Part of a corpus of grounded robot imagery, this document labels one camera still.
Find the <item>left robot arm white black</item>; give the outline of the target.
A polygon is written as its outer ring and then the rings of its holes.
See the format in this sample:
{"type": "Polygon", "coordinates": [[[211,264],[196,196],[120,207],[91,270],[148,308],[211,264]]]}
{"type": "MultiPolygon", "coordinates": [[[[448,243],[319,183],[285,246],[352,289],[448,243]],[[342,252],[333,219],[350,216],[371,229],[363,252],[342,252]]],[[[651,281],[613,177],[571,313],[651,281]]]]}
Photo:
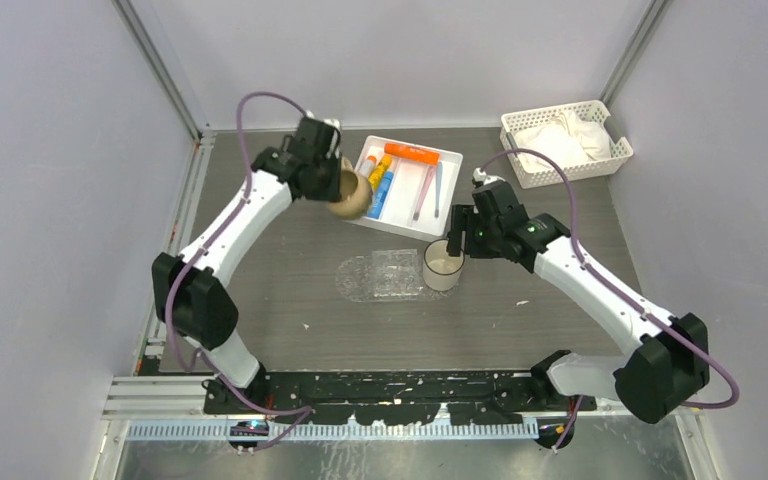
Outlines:
{"type": "Polygon", "coordinates": [[[227,291],[239,263],[266,227],[291,204],[339,197],[342,132],[336,120],[300,119],[277,147],[261,151],[242,186],[207,229],[175,255],[152,264],[157,317],[172,350],[183,339],[231,384],[228,400],[258,412],[267,398],[255,378],[260,361],[237,331],[239,310],[227,291]]]}

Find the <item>clear rectangular holder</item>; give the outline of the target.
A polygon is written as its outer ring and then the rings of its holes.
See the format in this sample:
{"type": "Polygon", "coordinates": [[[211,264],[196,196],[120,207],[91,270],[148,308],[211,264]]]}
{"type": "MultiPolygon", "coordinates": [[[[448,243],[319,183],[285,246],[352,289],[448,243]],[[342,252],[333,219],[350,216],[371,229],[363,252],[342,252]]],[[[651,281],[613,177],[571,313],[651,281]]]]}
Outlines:
{"type": "Polygon", "coordinates": [[[421,292],[419,260],[415,249],[372,252],[372,294],[376,300],[418,297],[421,292]]]}

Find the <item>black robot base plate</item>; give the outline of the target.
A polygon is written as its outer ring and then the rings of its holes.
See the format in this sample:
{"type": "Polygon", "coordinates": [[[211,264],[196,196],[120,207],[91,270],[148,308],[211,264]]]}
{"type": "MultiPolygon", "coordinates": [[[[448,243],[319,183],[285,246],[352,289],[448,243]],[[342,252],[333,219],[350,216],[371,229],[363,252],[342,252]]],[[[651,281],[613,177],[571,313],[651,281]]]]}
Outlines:
{"type": "Polygon", "coordinates": [[[240,400],[220,379],[202,383],[203,411],[232,418],[232,443],[533,440],[568,444],[582,400],[551,394],[529,371],[267,372],[240,400]]]}

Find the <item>white plastic bin tray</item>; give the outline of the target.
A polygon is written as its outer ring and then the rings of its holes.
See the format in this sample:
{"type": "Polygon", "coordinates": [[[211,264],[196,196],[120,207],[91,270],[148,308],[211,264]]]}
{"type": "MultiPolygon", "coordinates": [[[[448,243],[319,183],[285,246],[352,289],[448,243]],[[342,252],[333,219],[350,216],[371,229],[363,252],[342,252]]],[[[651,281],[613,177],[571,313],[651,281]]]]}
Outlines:
{"type": "Polygon", "coordinates": [[[463,155],[424,145],[415,144],[414,146],[440,154],[439,162],[443,163],[440,217],[434,217],[434,178],[425,198],[419,220],[417,222],[412,221],[414,204],[426,168],[428,166],[436,167],[436,165],[392,157],[393,161],[388,172],[393,172],[394,178],[381,217],[371,219],[364,215],[353,222],[355,225],[423,241],[433,241],[443,236],[450,207],[453,205],[453,196],[458,183],[460,167],[463,163],[463,155]]]}

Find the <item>tan ceramic mug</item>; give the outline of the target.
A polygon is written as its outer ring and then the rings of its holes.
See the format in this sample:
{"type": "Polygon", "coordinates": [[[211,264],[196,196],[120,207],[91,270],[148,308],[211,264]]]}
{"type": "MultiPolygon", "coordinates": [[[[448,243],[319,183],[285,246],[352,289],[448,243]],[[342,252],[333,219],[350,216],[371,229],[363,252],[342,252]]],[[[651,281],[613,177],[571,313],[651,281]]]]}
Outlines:
{"type": "Polygon", "coordinates": [[[357,220],[369,210],[372,196],[368,179],[354,170],[347,157],[342,157],[339,171],[339,198],[336,202],[327,204],[329,211],[342,220],[357,220]]]}

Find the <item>white ribbed mug black rim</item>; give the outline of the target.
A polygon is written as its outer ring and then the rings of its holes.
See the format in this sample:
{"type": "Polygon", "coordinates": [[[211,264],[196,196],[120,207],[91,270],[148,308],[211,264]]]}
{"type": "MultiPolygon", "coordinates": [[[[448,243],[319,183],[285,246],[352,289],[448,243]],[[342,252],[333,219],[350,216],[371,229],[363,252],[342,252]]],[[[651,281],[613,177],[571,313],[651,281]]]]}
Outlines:
{"type": "Polygon", "coordinates": [[[465,263],[464,255],[450,255],[448,241],[438,239],[429,243],[422,255],[422,278],[426,286],[436,292],[453,289],[465,263]]]}

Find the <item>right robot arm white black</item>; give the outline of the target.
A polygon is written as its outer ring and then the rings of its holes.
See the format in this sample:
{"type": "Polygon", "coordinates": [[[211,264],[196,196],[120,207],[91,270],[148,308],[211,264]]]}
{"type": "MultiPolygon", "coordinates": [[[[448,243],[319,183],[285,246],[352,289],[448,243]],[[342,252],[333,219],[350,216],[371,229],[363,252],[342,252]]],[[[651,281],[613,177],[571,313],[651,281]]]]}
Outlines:
{"type": "Polygon", "coordinates": [[[552,284],[617,345],[617,356],[559,350],[535,365],[531,397],[556,410],[572,396],[617,400],[637,419],[655,424],[710,382],[708,330],[692,313],[677,317],[607,271],[552,215],[530,216],[512,187],[494,180],[477,187],[472,204],[450,210],[451,256],[504,259],[552,284]]]}

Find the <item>clear oval glass tray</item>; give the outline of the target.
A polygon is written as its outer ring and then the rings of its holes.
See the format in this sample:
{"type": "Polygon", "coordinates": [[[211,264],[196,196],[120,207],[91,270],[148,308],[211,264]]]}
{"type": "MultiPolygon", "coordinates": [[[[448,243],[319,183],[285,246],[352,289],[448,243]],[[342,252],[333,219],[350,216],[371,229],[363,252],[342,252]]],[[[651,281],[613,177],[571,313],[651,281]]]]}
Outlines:
{"type": "Polygon", "coordinates": [[[418,297],[395,301],[376,300],[372,294],[371,266],[372,255],[355,256],[345,260],[336,271],[335,287],[338,293],[344,299],[351,302],[371,303],[436,301],[447,298],[456,292],[456,288],[453,288],[447,292],[436,292],[428,288],[422,278],[422,262],[419,260],[419,271],[422,289],[418,297]]]}

